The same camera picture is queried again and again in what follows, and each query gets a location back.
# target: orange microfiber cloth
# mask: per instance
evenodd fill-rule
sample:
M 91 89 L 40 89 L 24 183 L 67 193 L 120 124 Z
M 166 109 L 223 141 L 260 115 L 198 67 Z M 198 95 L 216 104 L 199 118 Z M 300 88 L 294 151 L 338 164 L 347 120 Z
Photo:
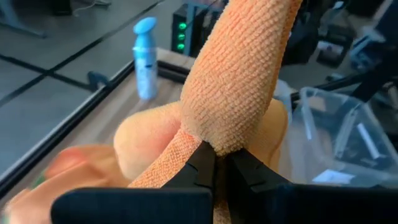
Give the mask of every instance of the orange microfiber cloth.
M 218 156 L 249 146 L 271 102 L 300 4 L 301 0 L 234 0 L 227 5 L 184 84 L 181 128 L 130 187 L 163 186 L 202 140 Z M 116 150 L 125 151 L 118 140 L 116 134 Z M 121 165 L 125 159 L 129 158 L 119 158 Z
M 195 61 L 181 100 L 127 118 L 114 147 L 61 152 L 45 181 L 6 206 L 10 224 L 50 224 L 52 202 L 77 187 L 152 187 L 169 181 L 202 141 L 223 156 L 245 147 L 277 171 L 287 113 L 272 99 L 301 0 L 231 0 Z M 215 223 L 230 223 L 218 181 Z

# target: blue spray bottle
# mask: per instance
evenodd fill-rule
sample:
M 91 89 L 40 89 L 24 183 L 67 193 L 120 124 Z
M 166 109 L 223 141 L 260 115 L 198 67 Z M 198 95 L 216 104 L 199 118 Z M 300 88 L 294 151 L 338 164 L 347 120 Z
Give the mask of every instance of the blue spray bottle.
M 150 100 L 157 94 L 156 45 L 152 35 L 155 25 L 156 18 L 147 17 L 133 28 L 137 34 L 136 43 L 132 48 L 136 63 L 137 90 L 143 100 Z

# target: black metal frame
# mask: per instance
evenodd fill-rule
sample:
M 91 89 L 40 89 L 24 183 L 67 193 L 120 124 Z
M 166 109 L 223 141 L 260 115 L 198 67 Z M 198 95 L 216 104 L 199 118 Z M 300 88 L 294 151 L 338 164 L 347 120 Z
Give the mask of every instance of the black metal frame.
M 178 67 L 167 62 L 158 62 L 159 76 L 184 83 L 189 70 Z M 45 142 L 43 142 L 34 153 L 6 174 L 0 180 L 0 198 L 17 185 L 54 147 L 56 147 L 68 134 L 76 128 L 123 80 L 134 71 L 134 61 L 130 62 L 113 80 L 106 83 L 103 88 L 97 90 L 92 99 L 84 104 L 67 122 L 60 126 Z

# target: gray floor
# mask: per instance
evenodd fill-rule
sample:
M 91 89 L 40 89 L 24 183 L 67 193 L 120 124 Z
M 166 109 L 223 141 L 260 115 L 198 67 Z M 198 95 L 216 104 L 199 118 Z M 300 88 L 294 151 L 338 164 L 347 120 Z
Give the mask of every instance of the gray floor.
M 181 6 L 182 1 L 166 0 L 142 16 L 158 18 L 154 34 L 159 47 L 170 48 L 172 13 Z M 43 8 L 20 10 L 23 20 L 28 25 L 45 30 L 48 37 L 40 39 L 0 26 L 0 54 L 50 69 L 154 2 L 156 0 L 113 0 L 108 10 L 94 7 L 80 11 L 78 17 L 53 17 Z M 87 82 L 86 74 L 89 71 L 112 77 L 132 60 L 134 24 L 135 22 L 57 72 L 81 82 Z M 325 77 L 332 72 L 346 73 L 349 70 L 347 62 L 338 70 L 319 65 L 315 62 L 316 56 L 317 54 L 312 57 L 308 65 L 283 68 L 280 78 L 299 89 L 325 82 Z M 0 99 L 38 75 L 0 60 Z M 46 78 L 1 107 L 0 175 L 90 94 L 88 91 Z

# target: blue bottle cap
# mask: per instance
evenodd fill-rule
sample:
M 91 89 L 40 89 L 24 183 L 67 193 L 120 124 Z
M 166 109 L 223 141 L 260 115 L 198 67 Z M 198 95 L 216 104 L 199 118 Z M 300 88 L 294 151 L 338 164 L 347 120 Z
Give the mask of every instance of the blue bottle cap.
M 136 34 L 144 34 L 152 30 L 156 25 L 156 18 L 147 17 L 139 21 L 133 28 L 134 33 Z

